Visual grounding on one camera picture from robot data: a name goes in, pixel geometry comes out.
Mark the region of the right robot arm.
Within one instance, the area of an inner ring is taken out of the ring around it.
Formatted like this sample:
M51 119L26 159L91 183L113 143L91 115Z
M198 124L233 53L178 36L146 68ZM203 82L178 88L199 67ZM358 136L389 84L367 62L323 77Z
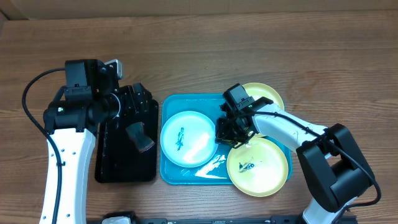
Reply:
M217 120L217 142L238 148L255 134L263 134L296 153L313 197L300 223L341 223L345 211L378 202L354 202L378 184L353 135L342 124L328 128L306 122L265 97L227 96L220 108L226 115Z

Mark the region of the light blue plate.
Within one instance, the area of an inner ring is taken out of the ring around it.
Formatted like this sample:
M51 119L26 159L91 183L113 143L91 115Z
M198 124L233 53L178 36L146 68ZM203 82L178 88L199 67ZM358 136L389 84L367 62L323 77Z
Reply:
M181 167L207 163L217 151L215 124L206 115L183 111L169 118L160 134L162 152Z

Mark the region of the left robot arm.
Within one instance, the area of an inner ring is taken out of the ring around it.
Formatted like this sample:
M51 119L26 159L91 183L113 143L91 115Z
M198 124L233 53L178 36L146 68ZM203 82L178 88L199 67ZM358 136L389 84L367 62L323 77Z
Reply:
M86 223L91 161L100 183L155 177L159 105L141 83L121 86L119 60L68 60L44 111L49 162L42 223Z

